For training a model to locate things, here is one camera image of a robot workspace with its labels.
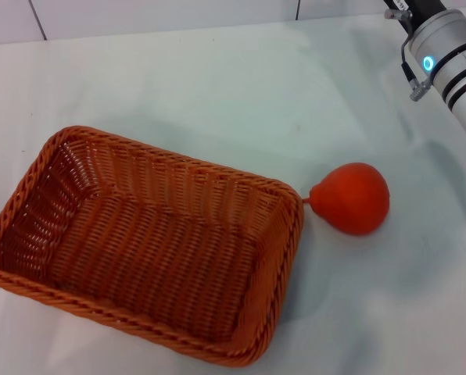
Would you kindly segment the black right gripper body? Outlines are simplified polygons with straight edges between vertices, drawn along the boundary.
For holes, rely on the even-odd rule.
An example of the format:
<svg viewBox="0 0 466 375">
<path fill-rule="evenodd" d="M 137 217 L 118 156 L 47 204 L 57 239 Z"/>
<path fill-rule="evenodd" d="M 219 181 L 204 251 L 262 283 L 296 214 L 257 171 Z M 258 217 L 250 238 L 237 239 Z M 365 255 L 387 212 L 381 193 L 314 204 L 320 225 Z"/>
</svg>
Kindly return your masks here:
<svg viewBox="0 0 466 375">
<path fill-rule="evenodd" d="M 407 33 L 416 31 L 426 20 L 446 10 L 440 0 L 384 0 L 384 3 Z"/>
</svg>

